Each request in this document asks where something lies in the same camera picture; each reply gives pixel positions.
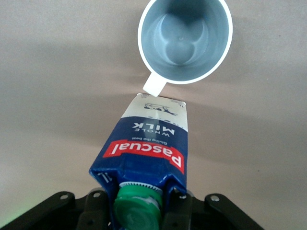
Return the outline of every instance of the blue milk carton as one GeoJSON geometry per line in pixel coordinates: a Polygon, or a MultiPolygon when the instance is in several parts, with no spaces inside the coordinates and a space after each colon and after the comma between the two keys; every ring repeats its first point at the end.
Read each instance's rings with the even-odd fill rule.
{"type": "Polygon", "coordinates": [[[113,229],[158,230],[171,192],[186,193],[187,156],[186,104],[139,93],[90,168],[113,229]]]}

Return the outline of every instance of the white cup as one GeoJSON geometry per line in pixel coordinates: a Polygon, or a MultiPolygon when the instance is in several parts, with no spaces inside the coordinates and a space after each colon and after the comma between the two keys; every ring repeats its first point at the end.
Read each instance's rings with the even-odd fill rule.
{"type": "Polygon", "coordinates": [[[232,33],[224,0],[151,0],[138,29],[140,54],[151,72],[143,89],[158,96],[167,82],[207,77],[224,60],[232,33]]]}

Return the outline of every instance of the screw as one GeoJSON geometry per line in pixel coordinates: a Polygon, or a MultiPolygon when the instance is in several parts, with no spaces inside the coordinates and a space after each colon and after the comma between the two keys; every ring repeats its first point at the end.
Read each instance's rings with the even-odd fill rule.
{"type": "Polygon", "coordinates": [[[65,199],[67,199],[67,198],[68,198],[68,195],[67,195],[67,194],[61,195],[61,197],[60,197],[61,200],[65,200],[65,199]]]}
{"type": "Polygon", "coordinates": [[[100,193],[94,193],[93,197],[94,197],[94,198],[97,198],[97,197],[99,197],[100,195],[101,195],[100,193]]]}
{"type": "Polygon", "coordinates": [[[212,195],[212,196],[210,197],[210,199],[211,199],[212,201],[215,201],[215,202],[220,201],[220,198],[219,198],[218,196],[216,196],[216,195],[212,195]]]}

